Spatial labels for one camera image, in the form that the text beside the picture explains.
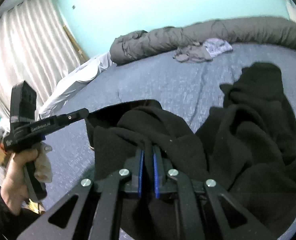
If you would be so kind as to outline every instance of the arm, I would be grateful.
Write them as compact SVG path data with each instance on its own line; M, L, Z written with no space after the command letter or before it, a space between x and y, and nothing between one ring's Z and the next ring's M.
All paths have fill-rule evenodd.
M0 187L0 239L2 235L13 240L25 230L39 215L22 209L21 205L28 198L23 167L37 158L37 150L25 150L13 155L5 180Z

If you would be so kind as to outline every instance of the mint green wall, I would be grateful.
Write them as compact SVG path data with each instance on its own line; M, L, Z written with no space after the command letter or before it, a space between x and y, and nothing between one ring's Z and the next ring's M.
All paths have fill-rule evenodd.
M284 0L57 0L77 42L92 57L135 30L185 26L214 18L289 18Z

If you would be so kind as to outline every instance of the person's hand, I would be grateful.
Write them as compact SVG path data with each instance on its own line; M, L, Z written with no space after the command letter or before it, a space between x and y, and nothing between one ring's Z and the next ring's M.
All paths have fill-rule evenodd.
M0 195L10 211L19 215L21 205L28 198L25 184L24 166L38 157L36 149L27 149L10 158L7 174L0 189Z

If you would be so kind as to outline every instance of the crumpled cloth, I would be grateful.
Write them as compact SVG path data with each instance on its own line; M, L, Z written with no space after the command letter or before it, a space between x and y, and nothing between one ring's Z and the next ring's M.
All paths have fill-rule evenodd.
M194 42L194 45L178 48L173 58L179 62L201 63L212 61L214 57L231 50L232 46L227 41L218 38L210 38L202 45L200 45L199 42Z
M38 157L35 160L35 178L39 182L51 183L53 181L52 166L46 154L51 152L53 148L44 142L39 142L34 144L32 149L37 149L38 151Z

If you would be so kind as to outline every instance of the bed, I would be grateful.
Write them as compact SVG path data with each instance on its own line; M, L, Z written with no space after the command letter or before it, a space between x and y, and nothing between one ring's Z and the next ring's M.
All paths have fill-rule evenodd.
M236 81L242 67L264 61L282 70L284 93L296 115L296 51L276 45L237 43L232 47L233 52L224 53L212 62L179 63L173 59L174 51L170 51L123 66L112 66L57 114L82 107L92 112L120 102L153 98L164 109L181 116L196 131L206 120L210 106L222 106L219 84ZM89 147L84 121L48 135L46 143L53 147L49 158L54 177L47 186L48 197L43 201L49 209L81 178L93 177L95 157ZM280 239L289 240L295 232L296 219Z

